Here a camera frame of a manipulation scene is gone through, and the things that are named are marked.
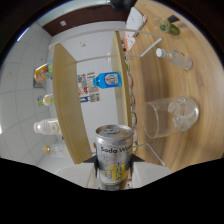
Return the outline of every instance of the tiled wall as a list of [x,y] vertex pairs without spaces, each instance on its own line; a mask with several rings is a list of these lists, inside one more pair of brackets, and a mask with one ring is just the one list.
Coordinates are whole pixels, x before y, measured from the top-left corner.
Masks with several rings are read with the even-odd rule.
[[0,156],[5,159],[37,165],[43,158],[44,144],[57,138],[37,134],[33,125],[50,118],[49,108],[38,106],[37,97],[45,88],[33,88],[34,70],[46,63],[51,54],[51,36],[33,24],[9,52],[0,73]]

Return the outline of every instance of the soda can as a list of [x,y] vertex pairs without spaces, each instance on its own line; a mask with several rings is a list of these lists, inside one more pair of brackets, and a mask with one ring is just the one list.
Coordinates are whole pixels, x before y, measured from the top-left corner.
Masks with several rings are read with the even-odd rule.
[[96,151],[102,190],[126,187],[133,144],[133,130],[124,125],[106,125],[96,129]]

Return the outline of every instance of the wooden countertop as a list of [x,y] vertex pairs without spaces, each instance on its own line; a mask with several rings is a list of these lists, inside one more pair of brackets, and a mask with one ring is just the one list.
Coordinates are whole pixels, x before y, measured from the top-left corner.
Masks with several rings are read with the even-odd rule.
[[[215,51],[206,38],[188,20],[160,3],[138,0],[135,8],[146,15],[147,22],[141,29],[163,36],[142,58],[129,57],[130,74],[133,78],[132,92],[135,97],[136,129],[139,144],[148,142],[173,172],[187,166],[220,159],[224,153],[224,74]],[[180,36],[155,30],[153,18],[176,15],[180,21]],[[138,34],[130,54],[143,52],[152,39]],[[193,60],[191,70],[171,64],[166,58],[158,58],[156,49],[177,49]],[[142,125],[142,107],[145,102],[172,96],[194,99],[200,110],[198,121],[188,131],[169,137],[149,139]],[[137,156],[146,162],[161,165],[148,148],[139,148]]]

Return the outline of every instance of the glass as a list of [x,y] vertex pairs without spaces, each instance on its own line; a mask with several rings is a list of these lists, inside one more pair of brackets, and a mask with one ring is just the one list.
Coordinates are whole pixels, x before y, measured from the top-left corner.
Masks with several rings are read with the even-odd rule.
[[155,17],[153,21],[156,30],[168,33],[173,37],[178,37],[180,35],[180,29],[169,20],[163,17]]
[[186,131],[194,125],[198,116],[198,104],[184,96],[146,102],[142,110],[143,127],[149,138]]

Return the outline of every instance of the clear glass cup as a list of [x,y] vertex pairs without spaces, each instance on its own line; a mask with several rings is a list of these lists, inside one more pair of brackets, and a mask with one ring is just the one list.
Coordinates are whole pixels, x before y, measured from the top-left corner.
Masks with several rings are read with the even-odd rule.
[[194,125],[198,117],[198,104],[185,96],[146,102],[142,110],[142,123],[149,138],[186,131]]

